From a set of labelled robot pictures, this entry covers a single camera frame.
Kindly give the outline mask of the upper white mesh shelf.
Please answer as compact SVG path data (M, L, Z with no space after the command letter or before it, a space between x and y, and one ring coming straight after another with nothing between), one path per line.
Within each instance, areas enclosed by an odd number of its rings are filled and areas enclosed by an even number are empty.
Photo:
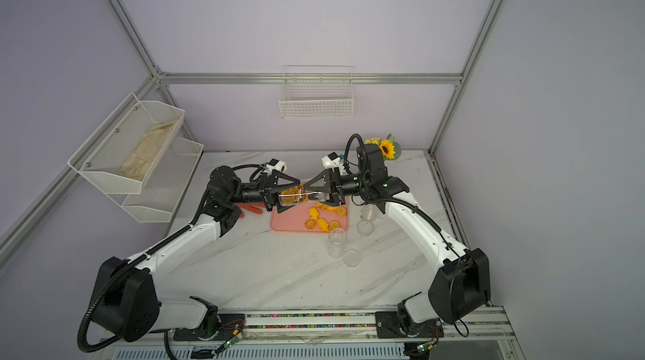
M129 94L101 128L67 161L68 166L106 195L139 195L184 123L185 111L161 101L141 100ZM118 175L124 160L133 152L143 133L156 123L177 120L143 181Z

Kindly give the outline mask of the white mesh shelf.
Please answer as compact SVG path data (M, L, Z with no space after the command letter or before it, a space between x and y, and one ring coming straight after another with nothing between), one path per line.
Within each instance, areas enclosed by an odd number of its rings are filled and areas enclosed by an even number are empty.
M203 145L176 137L139 195L128 195L122 209L139 223L170 222L196 166Z
M141 100L129 94L101 128L67 161L68 166L106 195L139 195L184 123L185 111L161 101ZM118 175L124 160L133 152L143 133L156 123L177 120L143 181Z

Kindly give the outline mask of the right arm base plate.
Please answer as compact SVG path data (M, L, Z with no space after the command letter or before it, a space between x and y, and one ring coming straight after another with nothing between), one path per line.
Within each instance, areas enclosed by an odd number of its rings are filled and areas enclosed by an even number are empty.
M401 318L397 311L377 311L376 333L378 338L443 338L444 331L440 319L430 319L416 323Z

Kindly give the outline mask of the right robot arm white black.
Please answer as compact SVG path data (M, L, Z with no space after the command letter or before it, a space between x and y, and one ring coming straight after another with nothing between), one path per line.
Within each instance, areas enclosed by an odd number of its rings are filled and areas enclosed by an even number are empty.
M331 153L324 170L307 181L305 190L324 196L325 204L340 206L357 196L396 222L420 249L435 274L425 293L417 293L397 306L396 322L407 336L420 334L428 321L455 326L461 336L470 331L463 318L490 301L490 261L481 249L469 249L428 215L409 187L388 173L381 149L367 144L359 134L357 170L346 155Z

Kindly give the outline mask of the red rubber glove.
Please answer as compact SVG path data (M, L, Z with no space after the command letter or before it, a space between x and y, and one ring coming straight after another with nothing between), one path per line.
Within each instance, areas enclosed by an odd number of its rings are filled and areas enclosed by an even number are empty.
M242 211L242 214L240 215L241 218L245 217L246 212L253 213L255 215L262 215L265 212L264 207L254 204L238 204L238 208Z

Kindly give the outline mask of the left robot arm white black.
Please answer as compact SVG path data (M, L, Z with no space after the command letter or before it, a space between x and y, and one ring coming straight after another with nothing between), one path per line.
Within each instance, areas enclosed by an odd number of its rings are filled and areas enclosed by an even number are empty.
M161 298L161 282L198 249L229 232L240 219L240 204L280 207L280 193L300 185L280 170L266 168L244 183L234 168L213 170L196 213L186 226L139 254L112 257L99 268L92 298L78 332L77 346L93 353L119 341L134 342L150 331L185 329L214 338L223 323L218 306L197 296L184 301Z

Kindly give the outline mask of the beige cloth in shelf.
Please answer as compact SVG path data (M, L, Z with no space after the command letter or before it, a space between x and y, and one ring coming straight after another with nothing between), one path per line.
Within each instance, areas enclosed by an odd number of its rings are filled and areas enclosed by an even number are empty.
M133 152L120 166L118 175L143 181L176 124L177 120L156 123L145 131Z

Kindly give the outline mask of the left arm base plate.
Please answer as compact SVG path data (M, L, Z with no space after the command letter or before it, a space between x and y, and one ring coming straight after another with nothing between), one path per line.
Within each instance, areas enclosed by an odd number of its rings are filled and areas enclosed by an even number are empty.
M202 323L194 329L181 328L174 331L174 342L224 342L233 336L235 331L242 332L246 316L243 313L218 313L207 315Z

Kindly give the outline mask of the yellow sunflower bouquet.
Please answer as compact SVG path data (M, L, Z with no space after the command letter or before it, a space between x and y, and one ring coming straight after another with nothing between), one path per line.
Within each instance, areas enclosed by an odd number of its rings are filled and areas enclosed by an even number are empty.
M398 160L401 156L401 146L392 133L389 133L385 138L370 138L366 144L376 145L385 160Z

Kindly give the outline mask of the pink plastic tray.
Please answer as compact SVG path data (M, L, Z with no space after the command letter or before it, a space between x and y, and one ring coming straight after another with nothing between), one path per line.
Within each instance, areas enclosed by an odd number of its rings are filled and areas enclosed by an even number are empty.
M274 210L270 220L271 228L277 232L307 232L301 225L301 221L304 219L305 210L313 203L316 202L311 201L305 204L296 205L282 213L277 213L276 210Z

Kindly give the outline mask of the lower white mesh shelf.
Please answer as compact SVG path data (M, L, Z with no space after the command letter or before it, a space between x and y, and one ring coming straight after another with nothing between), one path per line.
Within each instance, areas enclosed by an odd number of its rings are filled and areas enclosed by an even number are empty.
M196 166L203 145L176 137L139 195L128 195L122 209L139 223L170 222Z

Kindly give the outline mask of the clear jar with pretzels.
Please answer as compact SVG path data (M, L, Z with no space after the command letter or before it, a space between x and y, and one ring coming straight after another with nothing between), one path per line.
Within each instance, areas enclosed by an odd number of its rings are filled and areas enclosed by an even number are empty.
M304 189L303 185L298 187L291 188L289 190L284 190L279 194L279 197L294 197L297 198L297 205L305 204L310 202L309 193L312 191L307 191Z

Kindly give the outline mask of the orange cookie pile on tray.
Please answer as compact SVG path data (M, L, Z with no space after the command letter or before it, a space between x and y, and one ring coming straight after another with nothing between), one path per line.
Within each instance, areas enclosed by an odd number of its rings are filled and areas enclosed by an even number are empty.
M336 229L348 229L349 211L346 206L331 207L316 202L310 205L304 214L301 225L307 232L328 233Z

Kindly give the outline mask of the clear jar front cookies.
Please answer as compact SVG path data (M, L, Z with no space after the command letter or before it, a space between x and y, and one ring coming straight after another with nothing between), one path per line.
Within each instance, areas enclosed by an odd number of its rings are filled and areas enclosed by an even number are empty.
M347 233L342 228L336 228L329 232L327 251L332 259L340 259L344 255L347 244Z

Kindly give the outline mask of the clear jar with cookies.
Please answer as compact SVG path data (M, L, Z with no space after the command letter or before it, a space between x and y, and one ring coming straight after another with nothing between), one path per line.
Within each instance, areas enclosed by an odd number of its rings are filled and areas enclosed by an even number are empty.
M378 219L378 209L375 205L365 205L361 207L359 222L357 223L357 232L362 237L369 237L376 229L375 221Z

